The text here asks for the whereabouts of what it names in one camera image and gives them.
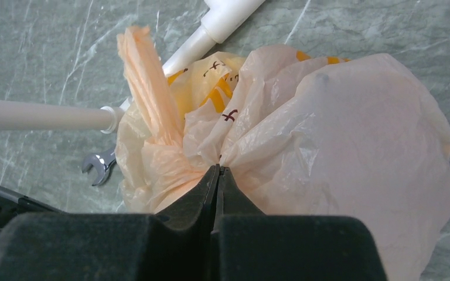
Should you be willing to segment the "translucent orange plastic bag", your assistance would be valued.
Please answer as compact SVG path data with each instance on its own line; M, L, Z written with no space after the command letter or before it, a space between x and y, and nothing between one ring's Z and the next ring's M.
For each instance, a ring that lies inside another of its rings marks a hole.
M278 44L167 82L167 100L133 99L118 127L130 211L163 210L219 164L267 214L360 219L390 280L420 278L450 218L450 125L399 61Z

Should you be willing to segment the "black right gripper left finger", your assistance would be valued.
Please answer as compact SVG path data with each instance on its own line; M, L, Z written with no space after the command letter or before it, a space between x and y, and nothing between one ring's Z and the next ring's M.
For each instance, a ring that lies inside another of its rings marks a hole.
M204 280L219 173L155 214L20 214L0 231L0 280Z

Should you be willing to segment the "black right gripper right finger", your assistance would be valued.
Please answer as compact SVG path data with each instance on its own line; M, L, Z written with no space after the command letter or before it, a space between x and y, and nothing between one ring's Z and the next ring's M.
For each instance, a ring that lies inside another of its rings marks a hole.
M211 233L212 280L386 280L373 236L358 219L267 215L220 168Z

